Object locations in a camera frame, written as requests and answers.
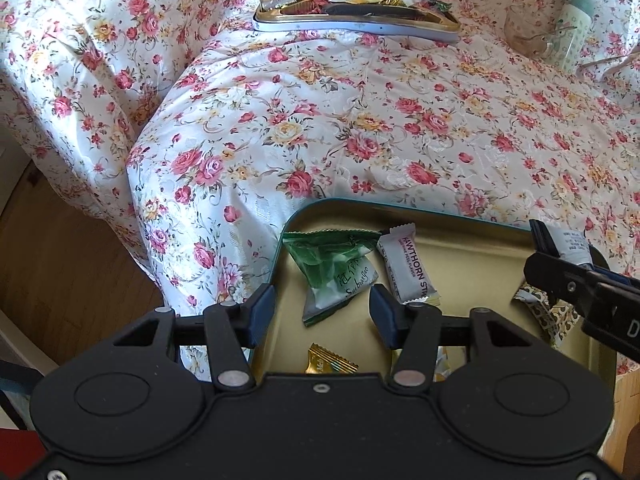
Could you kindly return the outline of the grey hawthorn strip packet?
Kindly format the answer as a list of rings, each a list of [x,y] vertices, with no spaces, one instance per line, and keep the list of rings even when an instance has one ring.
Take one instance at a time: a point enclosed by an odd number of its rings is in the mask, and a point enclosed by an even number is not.
[[[385,262],[392,294],[401,304],[439,302],[439,292],[428,276],[416,246],[416,225],[391,228],[376,244]]]

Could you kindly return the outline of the leopard pattern candy packet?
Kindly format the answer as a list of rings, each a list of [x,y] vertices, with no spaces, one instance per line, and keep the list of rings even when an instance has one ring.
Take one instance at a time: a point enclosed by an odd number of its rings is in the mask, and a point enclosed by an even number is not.
[[[523,282],[513,296],[513,300],[524,304],[533,315],[544,336],[553,348],[559,349],[579,321],[575,308],[564,300],[552,304],[541,289]]]

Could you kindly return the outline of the thin metal stick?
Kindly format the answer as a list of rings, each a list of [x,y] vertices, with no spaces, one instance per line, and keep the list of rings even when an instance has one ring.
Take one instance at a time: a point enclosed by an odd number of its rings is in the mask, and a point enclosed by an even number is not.
[[[626,66],[627,64],[630,64],[630,63],[634,62],[634,59],[638,58],[638,56],[639,56],[639,52],[638,51],[634,51],[634,52],[630,52],[630,53],[625,54],[625,55],[612,56],[612,58],[600,58],[600,60],[597,60],[597,61],[592,61],[592,62],[580,64],[578,66],[578,68],[580,70],[586,70],[587,68],[592,67],[592,66],[608,64],[608,63],[613,63],[613,62],[617,62],[617,61],[622,62],[622,65]]]

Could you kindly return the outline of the white black text packet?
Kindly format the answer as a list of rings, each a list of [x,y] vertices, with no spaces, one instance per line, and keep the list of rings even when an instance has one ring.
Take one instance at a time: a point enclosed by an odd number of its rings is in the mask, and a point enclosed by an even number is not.
[[[585,235],[578,231],[547,226],[559,258],[575,266],[593,267],[590,245]]]

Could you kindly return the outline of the snack-filled tin lid tray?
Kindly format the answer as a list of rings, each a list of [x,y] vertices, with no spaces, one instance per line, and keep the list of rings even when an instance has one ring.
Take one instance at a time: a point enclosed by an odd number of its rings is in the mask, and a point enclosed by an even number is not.
[[[439,0],[259,0],[253,25],[260,32],[345,29],[443,44],[457,42],[461,28]]]

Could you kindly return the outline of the mint green thermos bottle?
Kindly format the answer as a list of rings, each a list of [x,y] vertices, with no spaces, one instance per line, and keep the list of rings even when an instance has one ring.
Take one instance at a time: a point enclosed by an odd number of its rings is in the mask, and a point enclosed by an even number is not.
[[[592,0],[563,0],[547,60],[558,70],[574,74],[594,15]]]

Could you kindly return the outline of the green Suibianguo packet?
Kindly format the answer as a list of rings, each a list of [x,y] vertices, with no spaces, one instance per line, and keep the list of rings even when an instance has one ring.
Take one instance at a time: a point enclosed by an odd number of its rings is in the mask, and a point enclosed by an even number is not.
[[[378,280],[368,255],[381,233],[360,229],[285,232],[282,244],[306,278],[305,326],[344,308]]]

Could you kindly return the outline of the yellow olive snack packet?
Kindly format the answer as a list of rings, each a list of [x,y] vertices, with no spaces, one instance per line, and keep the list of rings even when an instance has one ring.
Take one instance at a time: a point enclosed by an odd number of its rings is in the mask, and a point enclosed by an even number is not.
[[[439,347],[437,349],[434,367],[434,381],[443,382],[455,370],[466,363],[465,348],[463,347]]]

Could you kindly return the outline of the metal spoon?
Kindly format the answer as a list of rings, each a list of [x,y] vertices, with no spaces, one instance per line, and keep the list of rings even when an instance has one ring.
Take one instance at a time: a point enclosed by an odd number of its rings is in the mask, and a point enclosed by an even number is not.
[[[518,36],[518,39],[523,42],[535,42],[535,41],[543,41],[543,42],[551,42],[555,39],[559,39],[565,37],[569,32],[572,32],[575,29],[575,26],[562,26],[552,32],[542,32],[541,34],[535,34],[533,36]]]

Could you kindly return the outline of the gold foil candy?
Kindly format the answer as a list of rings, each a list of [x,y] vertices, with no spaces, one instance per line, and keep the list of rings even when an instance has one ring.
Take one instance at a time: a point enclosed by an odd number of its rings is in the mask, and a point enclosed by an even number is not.
[[[355,374],[359,366],[335,352],[312,344],[308,349],[306,374]]]

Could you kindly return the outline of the floral sofa cover cloth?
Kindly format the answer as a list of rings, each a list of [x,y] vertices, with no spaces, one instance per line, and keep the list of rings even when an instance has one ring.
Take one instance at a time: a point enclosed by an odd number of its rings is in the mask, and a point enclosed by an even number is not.
[[[182,315],[264,279],[294,212],[353,197],[583,232],[639,272],[639,0],[592,0],[574,74],[506,43],[515,6],[442,0],[456,44],[258,32],[259,0],[1,0],[1,123]]]

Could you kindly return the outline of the clear glass cup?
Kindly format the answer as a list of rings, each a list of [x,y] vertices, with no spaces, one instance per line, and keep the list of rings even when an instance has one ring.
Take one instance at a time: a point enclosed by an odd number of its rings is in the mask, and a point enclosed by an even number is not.
[[[503,32],[506,37],[506,43],[511,49],[518,52],[518,54],[526,56],[526,58],[543,60],[551,55],[553,41],[523,42],[518,39],[518,36],[528,37],[541,34],[541,32],[538,32],[536,27],[530,24],[529,21],[524,18],[522,12],[515,6],[510,6],[510,8],[506,10]]]

